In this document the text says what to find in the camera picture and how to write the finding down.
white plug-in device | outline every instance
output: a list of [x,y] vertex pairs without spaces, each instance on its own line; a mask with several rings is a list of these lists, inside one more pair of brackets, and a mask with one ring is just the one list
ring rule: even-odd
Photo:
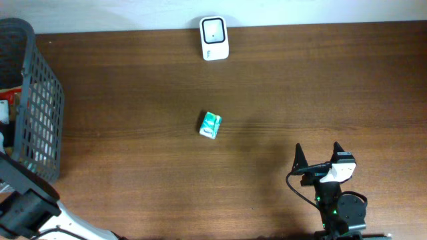
[[204,17],[200,20],[201,51],[206,61],[228,57],[228,34],[223,17]]

gray plastic basket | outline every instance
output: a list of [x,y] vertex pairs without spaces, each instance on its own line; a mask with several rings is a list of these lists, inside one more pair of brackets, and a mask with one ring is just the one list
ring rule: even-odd
[[[59,176],[62,86],[35,45],[30,24],[0,20],[0,89],[22,85],[11,158],[53,183]],[[0,193],[12,191],[0,184]]]

green and white package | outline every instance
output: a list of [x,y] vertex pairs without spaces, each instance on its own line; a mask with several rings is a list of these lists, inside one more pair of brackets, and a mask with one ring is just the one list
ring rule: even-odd
[[221,120],[222,118],[219,115],[207,112],[200,127],[200,135],[215,139],[218,134],[218,129],[220,128]]

black cable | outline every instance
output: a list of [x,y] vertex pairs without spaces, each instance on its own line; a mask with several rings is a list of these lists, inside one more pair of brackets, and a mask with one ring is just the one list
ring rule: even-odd
[[44,231],[44,232],[42,232],[42,233],[40,233],[40,234],[38,234],[37,236],[35,236],[35,237],[33,237],[32,239],[30,239],[30,240],[37,240],[37,239],[40,239],[42,236],[44,236],[44,235],[47,235],[47,234],[49,234],[49,233],[56,233],[56,232],[60,232],[60,233],[64,233],[64,234],[67,234],[67,235],[69,235],[69,236],[72,236],[72,237],[74,237],[74,238],[76,238],[76,239],[78,239],[78,240],[88,240],[88,239],[86,239],[86,238],[84,238],[84,237],[80,237],[79,235],[77,235],[77,234],[74,234],[74,233],[72,233],[72,232],[70,232],[70,231],[67,231],[67,230],[64,230],[64,229],[60,229],[60,228],[54,228],[54,229],[49,229],[49,230],[47,230],[47,231]]
[[290,173],[288,173],[288,175],[286,175],[286,184],[288,184],[288,187],[296,194],[296,195],[298,195],[298,197],[301,197],[304,201],[306,201],[307,203],[309,203],[309,204],[311,204],[311,205],[313,205],[317,210],[319,210],[320,211],[320,208],[315,204],[315,203],[313,203],[312,201],[310,201],[309,199],[307,199],[306,197],[304,197],[301,193],[298,193],[298,191],[296,191],[292,186],[291,186],[291,184],[289,183],[289,177],[291,176],[291,174],[292,174],[293,172],[290,172]]
[[291,171],[290,173],[288,173],[288,175],[286,176],[286,184],[288,185],[288,187],[298,196],[298,197],[301,197],[304,201],[306,201],[307,203],[309,203],[309,204],[311,204],[311,205],[313,205],[313,207],[315,207],[317,210],[319,210],[320,211],[320,208],[315,204],[315,203],[313,203],[312,201],[310,201],[308,198],[306,198],[306,197],[304,197],[301,193],[298,193],[298,191],[296,191],[292,186],[291,186],[291,184],[289,183],[289,177],[291,176],[291,175],[297,175],[298,173],[302,173],[302,172],[304,172],[304,171],[307,171],[307,170],[309,170],[309,169],[315,169],[315,168],[321,168],[321,167],[330,167],[330,165],[331,165],[331,163],[330,162],[327,162],[327,163],[320,163],[320,164],[316,164],[316,165],[312,165],[312,166],[308,166],[308,167],[303,167],[303,168],[300,168],[300,169],[298,169],[298,170],[295,170],[295,171]]

